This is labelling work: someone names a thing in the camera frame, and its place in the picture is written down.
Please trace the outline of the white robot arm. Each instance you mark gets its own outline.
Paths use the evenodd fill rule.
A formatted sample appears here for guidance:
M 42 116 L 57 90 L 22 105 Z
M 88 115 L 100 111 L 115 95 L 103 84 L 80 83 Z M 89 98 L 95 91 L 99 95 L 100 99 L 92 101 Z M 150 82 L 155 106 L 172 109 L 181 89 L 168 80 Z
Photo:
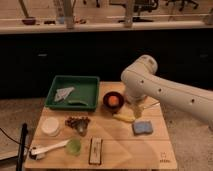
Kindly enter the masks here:
M 137 102 L 147 95 L 213 127 L 213 91 L 160 78 L 155 75 L 157 69 L 152 56 L 142 55 L 123 70 L 121 81 L 127 100 Z

